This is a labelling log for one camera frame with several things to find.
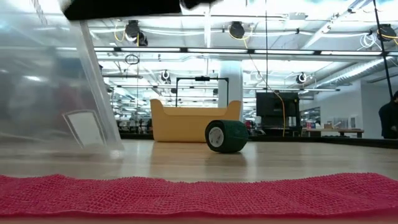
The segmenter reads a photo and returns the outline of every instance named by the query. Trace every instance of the desk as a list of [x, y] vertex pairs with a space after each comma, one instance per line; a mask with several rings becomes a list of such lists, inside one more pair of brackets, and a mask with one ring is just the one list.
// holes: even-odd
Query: desk
[[357, 138], [362, 138], [362, 133], [365, 131], [362, 129], [307, 129], [303, 128], [302, 133], [303, 136], [311, 137], [311, 133], [321, 133], [322, 131], [324, 132], [338, 132], [340, 133], [340, 136], [345, 136], [345, 133], [356, 133]]

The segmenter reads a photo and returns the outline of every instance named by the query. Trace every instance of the yellow bin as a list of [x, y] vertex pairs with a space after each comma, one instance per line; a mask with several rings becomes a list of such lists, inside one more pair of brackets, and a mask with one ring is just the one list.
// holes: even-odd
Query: yellow bin
[[240, 101], [232, 101], [227, 108], [164, 107], [159, 100], [151, 100], [154, 139], [158, 142], [206, 142], [205, 129], [216, 119], [239, 120]]

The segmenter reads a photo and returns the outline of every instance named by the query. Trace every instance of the yellow cable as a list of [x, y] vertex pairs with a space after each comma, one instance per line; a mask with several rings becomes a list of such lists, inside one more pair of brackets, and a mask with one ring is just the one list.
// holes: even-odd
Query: yellow cable
[[391, 38], [391, 39], [398, 39], [398, 37], [393, 37], [393, 36], [388, 36], [388, 35], [384, 35], [384, 34], [381, 34], [383, 37], [387, 37], [387, 38]]
[[285, 137], [285, 130], [286, 130], [285, 103], [284, 103], [284, 100], [282, 99], [282, 97], [280, 97], [278, 93], [276, 93], [276, 92], [274, 92], [274, 93], [275, 93], [275, 95], [277, 95], [279, 97], [279, 99], [282, 102], [282, 111], [284, 113], [284, 132], [282, 133], [282, 137]]
[[244, 46], [246, 47], [246, 49], [248, 48], [248, 44], [246, 43], [246, 39], [245, 40], [243, 40], [243, 42], [244, 42]]
[[113, 32], [114, 38], [115, 38], [117, 41], [119, 41], [119, 42], [123, 42], [123, 41], [124, 41], [124, 36], [126, 35], [126, 25], [124, 25], [123, 37], [122, 37], [121, 40], [119, 40], [119, 38], [118, 38], [117, 35], [116, 35], [116, 28], [117, 28], [117, 27], [118, 27], [118, 24], [116, 23], [116, 24], [114, 25], [114, 32]]
[[231, 32], [229, 31], [230, 28], [231, 28], [231, 25], [228, 26], [228, 33], [229, 33], [229, 35], [230, 35], [232, 38], [234, 38], [235, 40], [247, 40], [248, 38], [250, 38], [250, 37], [253, 35], [253, 28], [251, 28], [250, 35], [249, 35], [249, 36], [247, 36], [247, 37], [242, 37], [242, 38], [239, 39], [239, 38], [236, 38], [236, 37], [232, 36]]

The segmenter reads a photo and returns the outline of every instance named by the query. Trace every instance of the red mesh fabric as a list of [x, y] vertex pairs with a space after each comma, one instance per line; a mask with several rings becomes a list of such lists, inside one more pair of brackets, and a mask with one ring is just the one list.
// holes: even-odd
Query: red mesh fabric
[[217, 215], [316, 216], [392, 211], [398, 181], [378, 174], [336, 174], [256, 183], [169, 182], [128, 177], [78, 180], [62, 175], [0, 175], [0, 216]]

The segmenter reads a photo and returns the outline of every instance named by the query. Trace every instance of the clear plastic bin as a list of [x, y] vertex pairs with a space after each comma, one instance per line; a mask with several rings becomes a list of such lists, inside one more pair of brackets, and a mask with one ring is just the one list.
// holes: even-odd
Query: clear plastic bin
[[0, 0], [0, 146], [120, 149], [80, 24], [70, 24], [57, 1], [40, 1], [44, 13], [34, 2]]

